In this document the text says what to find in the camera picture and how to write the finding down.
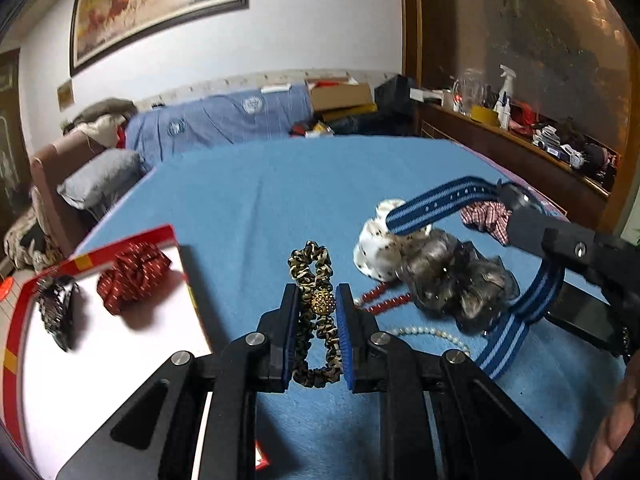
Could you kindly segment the person's right hand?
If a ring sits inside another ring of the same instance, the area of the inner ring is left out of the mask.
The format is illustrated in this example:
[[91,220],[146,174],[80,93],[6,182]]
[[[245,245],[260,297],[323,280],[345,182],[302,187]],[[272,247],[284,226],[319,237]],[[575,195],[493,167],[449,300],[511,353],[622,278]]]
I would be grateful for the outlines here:
[[624,442],[639,413],[639,365],[630,362],[625,377],[616,390],[616,400],[602,420],[582,466],[582,478],[594,479],[612,460]]

